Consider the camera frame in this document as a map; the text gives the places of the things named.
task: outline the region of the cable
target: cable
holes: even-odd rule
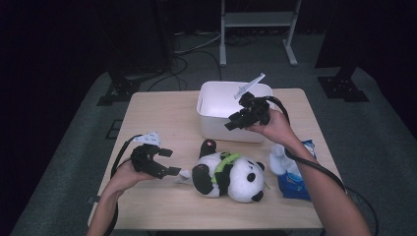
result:
[[[286,109],[285,109],[285,107],[283,106],[283,104],[281,103],[281,101],[278,99],[278,98],[276,98],[276,97],[274,97],[274,96],[265,96],[264,97],[264,99],[265,100],[269,100],[269,101],[271,101],[271,102],[273,102],[275,105],[277,105],[280,109],[281,109],[281,111],[282,111],[282,113],[285,115],[285,118],[286,118],[286,120],[288,121],[288,124],[289,124],[289,116],[288,116],[288,113],[287,113],[287,111],[286,111]],[[304,158],[301,158],[301,157],[299,157],[299,156],[296,156],[296,155],[293,155],[291,152],[289,152],[287,149],[285,149],[285,154],[290,158],[290,159],[293,159],[294,161],[296,161],[296,162],[300,162],[300,163],[302,163],[302,164],[305,164],[305,165],[308,165],[308,166],[310,166],[310,167],[313,167],[313,168],[315,168],[315,169],[317,169],[317,170],[319,170],[319,171],[321,171],[322,173],[324,173],[324,174],[326,174],[329,178],[331,178],[346,194],[349,194],[349,192],[352,192],[352,193],[354,193],[356,196],[358,196],[360,199],[362,199],[364,202],[365,202],[365,204],[368,206],[368,208],[371,210],[371,212],[372,212],[372,215],[373,215],[373,217],[374,217],[374,220],[375,220],[375,232],[374,232],[374,235],[375,236],[377,236],[378,234],[379,234],[379,228],[380,228],[380,224],[379,224],[379,220],[378,220],[378,216],[377,216],[377,213],[375,212],[375,210],[374,210],[374,208],[372,207],[372,205],[368,202],[368,200],[366,200],[362,195],[360,195],[357,191],[355,191],[355,190],[353,190],[353,189],[351,189],[351,188],[349,188],[349,187],[346,187],[344,184],[343,184],[343,182],[341,182],[341,180],[335,175],[335,174],[333,174],[331,171],[329,171],[328,169],[326,169],[325,167],[323,167],[323,166],[321,166],[321,165],[319,165],[319,164],[317,164],[317,163],[315,163],[315,162],[312,162],[312,161],[310,161],[310,160],[307,160],[307,159],[304,159]],[[324,235],[326,235],[327,233],[326,233],[326,230],[325,229],[323,229],[322,230],[322,232],[321,232],[321,236],[324,236]]]
[[[124,160],[122,164],[119,165],[119,161],[122,158],[123,153],[125,153],[126,148],[128,147],[129,143],[136,137],[140,137],[141,135],[136,135],[132,137],[130,140],[126,141],[125,144],[122,146],[122,148],[119,150],[119,153],[116,156],[116,159],[114,160],[113,166],[111,167],[110,172],[110,179],[113,178],[114,174],[116,173],[117,169],[120,165],[124,164],[128,160]],[[119,216],[119,204],[116,204],[116,209],[114,210],[113,218],[111,219],[110,225],[107,227],[107,230],[105,232],[105,236],[111,235],[113,232],[114,226],[116,226],[117,218]]]
[[[374,235],[377,236],[380,233],[380,221],[378,220],[377,212],[372,207],[371,203],[369,203],[369,201],[367,199],[365,199],[365,197],[363,197],[357,191],[355,191],[355,190],[353,190],[353,189],[351,189],[351,188],[349,188],[347,186],[345,186],[345,188],[348,190],[348,192],[352,192],[356,196],[358,196],[360,199],[362,199],[365,202],[365,204],[368,206],[368,208],[371,210],[372,216],[374,217],[374,220],[375,220],[375,232],[374,232]]]
[[[124,163],[128,162],[129,160],[131,160],[131,157],[126,158],[125,160],[123,160],[123,162],[120,163],[119,166],[117,166],[117,169],[119,169],[120,166],[122,166]]]
[[[154,86],[156,86],[157,84],[159,84],[160,82],[162,82],[162,81],[164,81],[164,80],[166,80],[166,79],[169,79],[169,78],[172,78],[172,77],[176,77],[176,76],[178,76],[179,74],[181,74],[181,73],[183,73],[186,69],[187,69],[187,67],[188,67],[188,63],[187,63],[187,61],[186,60],[184,60],[183,58],[179,58],[179,57],[177,57],[176,59],[178,59],[178,60],[181,60],[181,61],[183,61],[184,62],[184,64],[185,64],[185,66],[184,66],[184,68],[182,69],[182,70],[180,70],[179,72],[177,72],[177,73],[172,73],[172,71],[170,70],[170,72],[171,72],[171,75],[169,75],[169,76],[166,76],[166,77],[163,77],[163,78],[161,78],[161,79],[159,79],[159,80],[157,80],[156,82],[154,82],[149,88],[148,88],[148,90],[147,91],[150,91]],[[178,79],[177,78],[177,80],[181,80],[181,81],[183,81],[184,83],[186,83],[186,85],[188,84],[187,82],[185,82],[184,80],[182,80],[182,79]]]
[[[212,39],[210,39],[209,41],[206,41],[206,42],[204,42],[204,43],[202,43],[202,44],[200,44],[200,45],[198,45],[198,46],[194,46],[194,47],[192,47],[192,48],[189,48],[189,49],[186,49],[186,50],[183,50],[183,51],[174,51],[174,53],[175,53],[175,54],[184,54],[184,53],[187,53],[187,52],[190,52],[190,51],[193,51],[193,50],[196,50],[196,49],[199,49],[199,48],[205,47],[205,46],[207,46],[207,45],[210,45],[210,44],[212,44],[213,42],[215,42],[216,40],[218,40],[219,38],[220,38],[220,34],[219,34],[218,36],[216,36],[215,38],[212,38]]]
[[[184,60],[184,59],[182,59],[182,58],[175,58],[175,59],[182,60],[186,64],[186,67],[183,70],[183,71],[185,71],[185,69],[187,68],[187,61]],[[184,81],[183,79],[181,79],[178,76],[180,73],[173,73],[171,68],[169,68],[169,72],[172,74],[173,77],[175,77],[175,79],[177,79],[177,82],[178,82],[178,90],[181,90],[181,82],[185,84],[184,90],[187,90],[188,82]]]
[[[225,44],[227,46],[232,46],[232,47],[244,47],[247,46],[249,44],[255,43],[258,41],[258,38],[253,35],[252,36],[254,39],[251,40],[249,37],[247,36],[242,36],[242,32],[239,30],[239,35],[230,35],[227,37]]]
[[[206,52],[206,51],[190,51],[190,52],[184,53],[184,54],[182,54],[182,55],[191,54],[191,53],[204,53],[204,54],[206,54],[206,55],[210,56],[210,57],[214,60],[215,65],[216,65],[216,67],[217,67],[219,80],[220,80],[220,81],[222,81],[222,77],[221,77],[221,69],[220,69],[219,63],[218,63],[217,59],[216,59],[216,58],[215,58],[215,57],[214,57],[211,53]]]

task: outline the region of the person's right hand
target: person's right hand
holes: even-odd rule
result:
[[[248,131],[264,135],[267,139],[283,146],[289,146],[298,138],[289,126],[285,116],[276,110],[269,109],[269,123],[267,125],[252,125],[245,128]]]

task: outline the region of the white tag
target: white tag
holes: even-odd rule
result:
[[[264,73],[261,73],[259,77],[252,80],[251,82],[247,83],[243,87],[239,87],[239,90],[237,91],[236,95],[234,95],[235,99],[241,97],[245,92],[247,92],[251,87],[253,87],[255,84],[257,84],[261,79],[263,79],[265,76]]]
[[[179,178],[177,178],[175,180],[175,183],[194,185],[193,178],[192,178],[192,176],[190,174],[190,171],[188,171],[188,170],[181,170],[180,173],[179,173],[179,175],[178,175],[178,177]]]
[[[151,132],[139,137],[135,137],[133,141],[141,142],[148,145],[160,146],[159,135],[157,134],[157,132]]]

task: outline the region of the white box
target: white box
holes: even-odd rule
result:
[[[197,112],[200,114],[200,130],[206,139],[260,143],[265,137],[244,129],[227,130],[224,124],[230,122],[228,117],[241,110],[239,98],[234,95],[244,82],[206,82],[200,90]],[[254,96],[272,95],[272,89],[264,84],[256,84],[249,89]]]

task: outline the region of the table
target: table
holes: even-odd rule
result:
[[[226,13],[225,0],[221,0],[221,22],[220,22],[220,66],[226,66],[226,28],[237,27],[289,27],[288,37],[282,40],[285,52],[291,66],[297,66],[291,47],[292,36],[298,20],[302,0],[297,0],[292,12],[255,12],[255,13]]]
[[[306,94],[299,88],[276,88],[273,95],[286,107],[291,125],[301,140],[312,139],[320,163],[339,176],[328,146]],[[157,131],[162,148],[173,150],[171,157],[156,155],[164,166],[192,170],[205,138],[199,131],[197,99],[199,92],[161,91],[133,94],[119,136],[111,153],[98,194],[109,181],[113,162],[131,137]],[[130,156],[138,143],[125,151]],[[266,165],[270,189],[259,203],[240,204],[227,196],[211,199],[200,195],[193,186],[175,183],[176,176],[141,182],[119,199],[118,229],[141,230],[233,230],[322,228],[311,202],[284,199],[276,177],[268,169],[272,142],[259,144],[217,142],[218,151],[239,151]]]

